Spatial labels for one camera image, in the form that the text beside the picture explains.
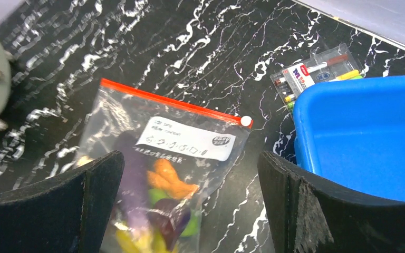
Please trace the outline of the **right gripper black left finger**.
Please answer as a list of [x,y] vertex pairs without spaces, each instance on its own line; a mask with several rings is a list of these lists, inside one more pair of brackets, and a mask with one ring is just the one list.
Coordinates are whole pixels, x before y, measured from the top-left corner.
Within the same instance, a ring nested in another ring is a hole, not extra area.
[[98,252],[123,174],[113,151],[0,193],[0,252]]

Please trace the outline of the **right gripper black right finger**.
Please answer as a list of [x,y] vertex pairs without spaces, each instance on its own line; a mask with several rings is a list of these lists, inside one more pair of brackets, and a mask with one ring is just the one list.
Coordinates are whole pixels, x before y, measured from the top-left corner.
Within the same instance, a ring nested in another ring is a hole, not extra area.
[[268,151],[257,168],[276,252],[405,252],[405,202],[349,189]]

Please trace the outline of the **purple toy eggplant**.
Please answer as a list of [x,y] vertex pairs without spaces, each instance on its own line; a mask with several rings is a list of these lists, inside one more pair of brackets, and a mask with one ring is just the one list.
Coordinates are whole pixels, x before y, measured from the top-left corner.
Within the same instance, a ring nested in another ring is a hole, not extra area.
[[136,143],[137,138],[129,131],[124,131],[113,145],[113,149],[120,151],[124,158],[124,170],[118,190],[118,208],[132,232],[151,230],[147,214],[147,208],[150,207],[147,157],[139,151]]

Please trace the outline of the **dark red toy plum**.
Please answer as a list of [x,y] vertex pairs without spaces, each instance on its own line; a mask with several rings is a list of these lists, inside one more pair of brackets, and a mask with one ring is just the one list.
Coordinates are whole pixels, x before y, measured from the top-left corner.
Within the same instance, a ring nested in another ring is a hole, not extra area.
[[147,216],[150,223],[160,231],[167,250],[172,251],[182,230],[176,228],[176,222],[171,218],[170,213],[152,208],[147,211]]

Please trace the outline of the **blue plastic bin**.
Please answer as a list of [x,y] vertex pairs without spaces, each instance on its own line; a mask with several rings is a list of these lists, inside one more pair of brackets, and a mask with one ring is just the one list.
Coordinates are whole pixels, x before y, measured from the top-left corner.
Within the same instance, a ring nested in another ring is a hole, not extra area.
[[296,100],[298,166],[405,202],[405,75],[317,84]]

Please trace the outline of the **clear zip bag orange zipper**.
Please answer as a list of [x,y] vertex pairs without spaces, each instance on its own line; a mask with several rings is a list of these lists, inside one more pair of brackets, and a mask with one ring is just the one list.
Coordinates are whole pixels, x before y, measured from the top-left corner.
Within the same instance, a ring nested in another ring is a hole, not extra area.
[[[252,120],[166,98],[102,79],[90,118],[82,134],[76,165],[85,165],[109,152],[117,137],[129,131],[147,157],[148,170],[159,159],[169,160],[181,181],[199,185],[190,199],[182,199],[202,219],[203,202],[220,187],[243,151]],[[132,232],[123,220],[115,197],[101,252],[198,252],[200,230],[179,237],[167,250],[160,231]]]

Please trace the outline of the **orange toy food piece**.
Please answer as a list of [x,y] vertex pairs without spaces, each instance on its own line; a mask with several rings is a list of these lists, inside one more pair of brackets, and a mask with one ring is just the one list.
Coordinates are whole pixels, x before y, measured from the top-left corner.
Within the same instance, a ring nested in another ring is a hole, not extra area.
[[159,159],[153,164],[153,170],[147,171],[148,184],[159,188],[176,200],[190,199],[199,190],[197,184],[187,184],[180,180],[169,160]]

